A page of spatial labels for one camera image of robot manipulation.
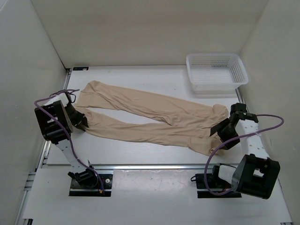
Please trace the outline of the beige trousers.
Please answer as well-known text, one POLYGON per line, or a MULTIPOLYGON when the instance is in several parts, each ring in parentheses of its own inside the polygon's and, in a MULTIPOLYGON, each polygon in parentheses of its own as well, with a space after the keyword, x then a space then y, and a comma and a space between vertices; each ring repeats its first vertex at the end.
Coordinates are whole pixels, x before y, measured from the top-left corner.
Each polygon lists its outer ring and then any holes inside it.
POLYGON ((228 118, 226 106, 186 101, 156 93, 111 86, 91 81, 75 104, 87 118, 90 135, 135 143, 155 143, 187 147, 209 156, 221 140, 210 129, 228 118), (94 108, 125 111, 154 120, 153 123, 126 123, 94 108))

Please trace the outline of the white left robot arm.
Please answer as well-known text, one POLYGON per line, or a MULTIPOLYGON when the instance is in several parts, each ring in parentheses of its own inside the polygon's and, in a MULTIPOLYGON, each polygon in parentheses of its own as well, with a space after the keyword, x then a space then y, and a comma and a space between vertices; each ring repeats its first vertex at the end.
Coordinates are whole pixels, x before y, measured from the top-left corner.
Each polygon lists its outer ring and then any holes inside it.
POLYGON ((83 129, 87 118, 74 107, 74 90, 61 90, 51 96, 36 100, 34 112, 40 131, 45 140, 50 141, 63 153, 72 167, 68 175, 92 188, 98 183, 93 167, 83 163, 75 153, 71 139, 73 128, 83 129))

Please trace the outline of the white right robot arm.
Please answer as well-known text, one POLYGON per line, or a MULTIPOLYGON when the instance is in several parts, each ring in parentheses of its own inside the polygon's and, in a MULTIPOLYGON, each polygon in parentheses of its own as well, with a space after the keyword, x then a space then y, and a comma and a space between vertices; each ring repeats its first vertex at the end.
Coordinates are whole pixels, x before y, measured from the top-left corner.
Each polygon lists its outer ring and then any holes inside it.
POLYGON ((231 186, 223 192, 211 190, 207 173, 204 173, 204 184, 212 195, 222 196, 235 192, 269 199, 278 178, 280 164, 270 159, 264 151, 259 135, 262 132, 258 128, 258 115, 246 112, 233 113, 210 129, 211 135, 217 134, 222 142, 213 153, 221 148, 229 150, 238 143, 245 153, 237 167, 227 164, 213 167, 210 176, 212 185, 220 188, 228 183, 231 186))

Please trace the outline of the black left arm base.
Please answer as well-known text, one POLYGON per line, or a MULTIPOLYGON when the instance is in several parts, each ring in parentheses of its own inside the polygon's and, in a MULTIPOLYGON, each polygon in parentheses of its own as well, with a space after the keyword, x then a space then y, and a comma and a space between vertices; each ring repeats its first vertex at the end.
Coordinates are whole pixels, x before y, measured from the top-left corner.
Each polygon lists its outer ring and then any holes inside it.
POLYGON ((69 196, 110 197, 112 193, 113 174, 93 174, 91 170, 82 173, 68 172, 71 178, 69 196))

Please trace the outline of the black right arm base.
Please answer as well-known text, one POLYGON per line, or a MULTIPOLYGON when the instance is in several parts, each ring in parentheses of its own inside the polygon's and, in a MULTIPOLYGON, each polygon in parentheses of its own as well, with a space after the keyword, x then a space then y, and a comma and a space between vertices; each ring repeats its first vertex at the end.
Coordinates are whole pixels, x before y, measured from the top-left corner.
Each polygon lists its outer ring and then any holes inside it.
MULTIPOLYGON (((235 195, 238 197, 240 196, 240 194, 233 191, 228 192, 225 195, 213 195, 205 186, 203 173, 196 173, 190 178, 190 181, 196 184, 198 199, 230 198, 235 197, 235 195)), ((231 188, 231 185, 227 181, 220 179, 216 175, 212 175, 212 173, 207 173, 207 183, 209 188, 216 193, 222 193, 231 188)))

